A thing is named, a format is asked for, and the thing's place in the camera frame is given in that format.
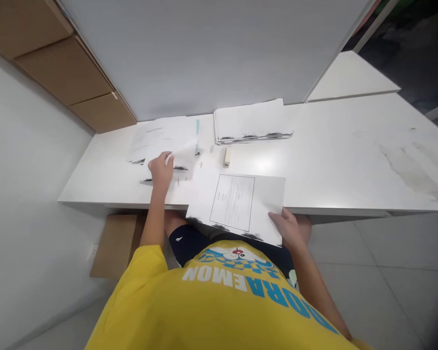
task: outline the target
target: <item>yellow t-shirt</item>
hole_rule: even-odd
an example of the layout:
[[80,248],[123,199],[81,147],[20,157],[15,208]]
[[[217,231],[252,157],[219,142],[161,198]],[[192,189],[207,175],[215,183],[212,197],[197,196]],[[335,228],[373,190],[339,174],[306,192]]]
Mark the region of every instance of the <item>yellow t-shirt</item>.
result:
[[138,248],[86,350],[357,349],[261,252],[216,242],[168,270],[158,245]]

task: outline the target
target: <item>tabletop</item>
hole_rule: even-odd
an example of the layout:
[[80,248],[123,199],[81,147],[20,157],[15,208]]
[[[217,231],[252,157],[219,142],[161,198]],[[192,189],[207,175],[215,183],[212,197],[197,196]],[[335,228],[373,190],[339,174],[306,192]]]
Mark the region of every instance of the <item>tabletop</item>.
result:
[[[397,94],[285,106],[287,140],[214,144],[212,114],[200,120],[195,174],[205,171],[286,177],[284,206],[293,212],[385,216],[387,211],[438,211],[438,128]],[[148,122],[95,135],[60,195],[62,202],[147,208],[152,187],[126,162],[132,136]],[[166,204],[185,209],[191,181],[171,185]]]
[[346,51],[337,55],[307,101],[398,92],[400,89],[354,51]]

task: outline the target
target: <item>white wall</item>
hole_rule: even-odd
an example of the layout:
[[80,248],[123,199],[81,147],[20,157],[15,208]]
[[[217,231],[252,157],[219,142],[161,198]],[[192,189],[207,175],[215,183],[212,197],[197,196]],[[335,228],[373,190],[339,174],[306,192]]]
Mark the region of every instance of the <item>white wall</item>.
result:
[[57,203],[92,138],[40,86],[0,57],[0,349],[107,292],[86,261],[104,212]]
[[58,0],[138,120],[301,103],[374,0]]

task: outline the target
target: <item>desk surface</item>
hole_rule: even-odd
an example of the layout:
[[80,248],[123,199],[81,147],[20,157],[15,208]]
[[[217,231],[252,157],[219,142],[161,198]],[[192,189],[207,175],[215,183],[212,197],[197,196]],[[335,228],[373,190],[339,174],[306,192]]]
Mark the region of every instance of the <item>desk surface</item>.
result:
[[397,92],[400,89],[354,51],[346,51],[337,55],[307,101]]
[[[438,128],[397,94],[382,94],[285,107],[294,120],[288,140],[214,145],[212,115],[202,115],[204,171],[284,176],[284,205],[294,212],[387,215],[384,210],[438,210]],[[95,135],[59,201],[147,208],[152,187],[139,183],[138,165],[127,163],[138,125]],[[166,204],[186,206],[193,181],[170,187]]]

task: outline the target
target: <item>sheet of paper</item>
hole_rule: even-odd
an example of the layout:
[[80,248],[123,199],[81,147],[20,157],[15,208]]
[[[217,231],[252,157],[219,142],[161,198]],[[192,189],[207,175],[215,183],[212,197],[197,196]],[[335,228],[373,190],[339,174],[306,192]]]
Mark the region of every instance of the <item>sheet of paper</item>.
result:
[[219,175],[209,220],[250,231],[254,187],[253,177]]
[[285,138],[293,134],[282,99],[220,108],[213,118],[216,143]]
[[282,245],[268,212],[281,213],[284,177],[201,172],[187,219],[235,234]]
[[148,156],[156,157],[163,151],[172,151],[191,140],[197,140],[197,121],[194,118],[173,117],[156,119],[141,126],[135,133],[128,161],[139,162]]
[[[172,182],[188,181],[193,178],[193,172],[197,160],[195,154],[196,148],[197,141],[191,140],[172,151],[171,155],[174,156],[174,174],[172,176]],[[159,154],[160,152],[157,153],[157,151],[155,151],[154,154],[146,156],[146,161],[140,167],[140,182],[146,183],[152,181],[151,171],[148,167],[149,161],[157,158]]]

